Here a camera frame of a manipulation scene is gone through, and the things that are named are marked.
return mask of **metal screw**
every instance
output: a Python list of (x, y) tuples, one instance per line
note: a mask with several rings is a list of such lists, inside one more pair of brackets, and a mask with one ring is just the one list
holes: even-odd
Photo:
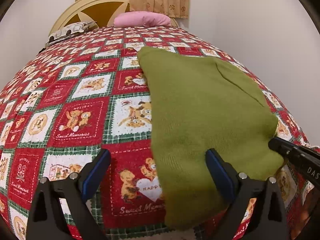
[(269, 178), (269, 181), (272, 183), (272, 184), (275, 184), (277, 182), (276, 178), (274, 177), (270, 177)]
[(41, 184), (44, 184), (44, 183), (47, 182), (47, 180), (48, 180), (47, 177), (42, 177), (42, 178), (40, 179), (40, 183), (41, 183)]
[(77, 173), (77, 172), (71, 173), (71, 174), (69, 175), (69, 178), (70, 178), (70, 179), (76, 179), (76, 178), (78, 178), (78, 173)]
[(240, 179), (246, 179), (248, 177), (248, 175), (245, 174), (244, 172), (240, 172), (238, 176)]

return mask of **cream headboard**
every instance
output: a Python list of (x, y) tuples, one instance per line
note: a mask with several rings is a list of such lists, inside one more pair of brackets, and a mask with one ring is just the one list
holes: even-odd
[[(78, 0), (54, 23), (49, 35), (71, 23), (93, 20), (99, 27), (112, 26), (114, 19), (123, 12), (129, 11), (129, 0)], [(172, 26), (178, 26), (171, 18)]]

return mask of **white wall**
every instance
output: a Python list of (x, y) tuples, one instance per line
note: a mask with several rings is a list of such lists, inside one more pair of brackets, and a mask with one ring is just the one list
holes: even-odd
[(298, 0), (191, 0), (181, 24), (253, 71), (320, 144), (320, 35)]
[[(0, 22), (0, 87), (35, 57), (73, 1), (15, 0)], [(182, 27), (245, 64), (284, 102), (309, 141), (320, 144), (320, 35), (300, 2), (190, 2), (190, 19), (180, 21)]]
[(47, 42), (58, 17), (74, 0), (15, 0), (0, 22), (0, 89)]

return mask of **bedspread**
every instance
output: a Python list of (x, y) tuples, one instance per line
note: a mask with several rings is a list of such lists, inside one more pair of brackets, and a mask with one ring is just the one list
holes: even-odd
[[(88, 32), (38, 54), (0, 93), (0, 214), (20, 240), (38, 180), (79, 172), (101, 148), (111, 152), (112, 161), (87, 206), (109, 239), (159, 239), (162, 234), (163, 239), (200, 240), (214, 229), (221, 216), (185, 232), (163, 223), (165, 204), (150, 151), (151, 99), (136, 56), (146, 45), (235, 65), (263, 91), (278, 117), (278, 136), (310, 146), (259, 78), (185, 30), (105, 27)], [(312, 185), (290, 164), (277, 178), (292, 226)], [(80, 239), (66, 201), (61, 204), (72, 235)]]

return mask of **green cloth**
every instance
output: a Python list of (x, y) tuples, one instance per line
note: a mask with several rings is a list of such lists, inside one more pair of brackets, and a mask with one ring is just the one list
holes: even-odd
[(143, 47), (138, 59), (150, 89), (151, 149), (167, 226), (186, 229), (227, 207), (205, 164), (209, 148), (252, 179), (276, 173), (283, 159), (268, 141), (277, 117), (250, 77), (216, 57)]

